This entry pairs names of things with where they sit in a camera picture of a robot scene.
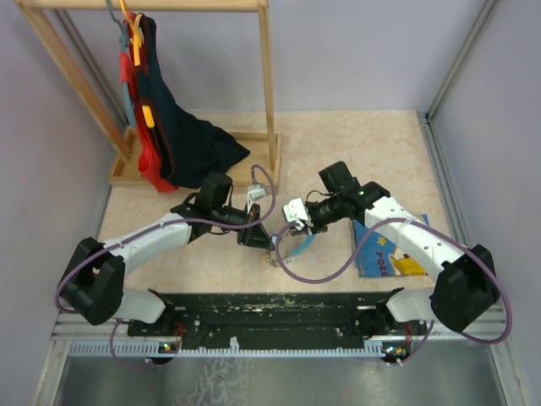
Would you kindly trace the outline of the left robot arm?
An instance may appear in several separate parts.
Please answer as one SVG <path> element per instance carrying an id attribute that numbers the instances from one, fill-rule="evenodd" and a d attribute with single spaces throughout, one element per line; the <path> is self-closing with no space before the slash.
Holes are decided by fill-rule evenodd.
<path id="1" fill-rule="evenodd" d="M 241 246 L 273 250 L 275 245 L 263 225 L 269 215 L 260 211 L 257 202 L 265 197 L 275 199 L 275 186 L 265 187 L 252 179 L 242 209 L 233 207 L 232 191 L 231 178 L 211 173 L 199 191 L 152 224 L 104 242 L 81 240 L 57 286 L 57 309 L 81 315 L 92 326 L 112 319 L 139 321 L 157 335 L 170 333 L 176 316 L 166 299 L 151 289 L 127 289 L 125 277 L 157 256 L 211 233 L 213 228 L 237 233 Z"/>

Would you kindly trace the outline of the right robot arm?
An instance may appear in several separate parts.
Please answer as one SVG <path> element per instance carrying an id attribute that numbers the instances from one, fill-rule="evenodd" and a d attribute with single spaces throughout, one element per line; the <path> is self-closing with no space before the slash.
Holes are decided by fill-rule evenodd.
<path id="1" fill-rule="evenodd" d="M 434 282 L 432 289 L 392 294 L 377 315 L 383 332 L 397 334 L 413 320 L 437 320 L 462 332 L 499 300 L 492 255 L 482 245 L 469 249 L 430 231 L 387 189 L 376 182 L 359 183 L 345 162 L 326 167 L 319 176 L 328 192 L 325 199 L 297 198 L 282 208 L 294 233 L 323 233 L 332 223 L 355 220 L 412 257 Z"/>

